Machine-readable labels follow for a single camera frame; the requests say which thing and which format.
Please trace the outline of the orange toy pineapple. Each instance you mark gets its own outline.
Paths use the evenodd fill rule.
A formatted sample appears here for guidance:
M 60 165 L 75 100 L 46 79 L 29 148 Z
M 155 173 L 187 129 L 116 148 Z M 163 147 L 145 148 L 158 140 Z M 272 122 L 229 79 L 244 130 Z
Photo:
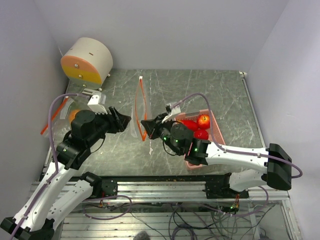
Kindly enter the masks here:
M 76 117 L 76 114 L 79 112 L 80 110 L 79 109 L 74 109 L 72 110 L 69 115 L 68 115 L 68 121 L 71 123 L 75 117 Z

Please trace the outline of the red toy apple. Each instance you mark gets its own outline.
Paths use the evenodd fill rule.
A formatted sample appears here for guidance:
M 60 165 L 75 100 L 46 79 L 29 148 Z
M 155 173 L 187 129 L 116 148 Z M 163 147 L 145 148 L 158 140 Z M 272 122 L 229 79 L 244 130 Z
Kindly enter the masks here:
M 197 117 L 196 124 L 199 129 L 207 130 L 211 126 L 210 116 L 208 114 L 200 114 Z

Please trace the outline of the clear zip bag orange zipper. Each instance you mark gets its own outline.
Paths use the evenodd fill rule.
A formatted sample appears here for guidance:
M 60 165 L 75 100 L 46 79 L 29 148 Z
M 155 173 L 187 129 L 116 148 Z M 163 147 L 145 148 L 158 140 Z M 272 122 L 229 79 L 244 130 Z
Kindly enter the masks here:
M 76 97 L 66 96 L 61 105 L 52 114 L 51 132 L 54 138 L 59 133 L 64 133 L 71 129 L 71 122 L 69 122 L 68 117 L 72 110 L 80 110 L 76 103 Z

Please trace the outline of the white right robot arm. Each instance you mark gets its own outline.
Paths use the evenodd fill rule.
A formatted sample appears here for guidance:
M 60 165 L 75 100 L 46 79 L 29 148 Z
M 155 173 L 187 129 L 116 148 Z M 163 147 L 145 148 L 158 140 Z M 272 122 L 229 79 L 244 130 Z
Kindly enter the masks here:
M 195 138 L 185 125 L 168 120 L 166 114 L 154 119 L 141 120 L 151 140 L 161 139 L 163 144 L 193 165 L 229 165 L 245 170 L 230 173 L 228 181 L 220 186 L 226 198 L 249 188 L 267 185 L 280 191 L 292 188 L 292 159 L 278 144 L 267 148 L 242 148 L 221 145 Z

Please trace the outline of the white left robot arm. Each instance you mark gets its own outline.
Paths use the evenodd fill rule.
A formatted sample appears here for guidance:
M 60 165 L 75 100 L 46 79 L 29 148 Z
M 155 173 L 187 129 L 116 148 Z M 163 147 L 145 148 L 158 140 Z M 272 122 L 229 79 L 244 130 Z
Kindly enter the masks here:
M 110 107 L 106 113 L 80 110 L 71 122 L 71 130 L 53 151 L 53 161 L 24 207 L 6 217 L 0 227 L 18 240 L 50 240 L 64 218 L 82 201 L 96 199 L 102 193 L 102 179 L 84 173 L 73 189 L 59 197 L 64 186 L 91 155 L 91 147 L 106 134 L 123 132 L 131 117 Z

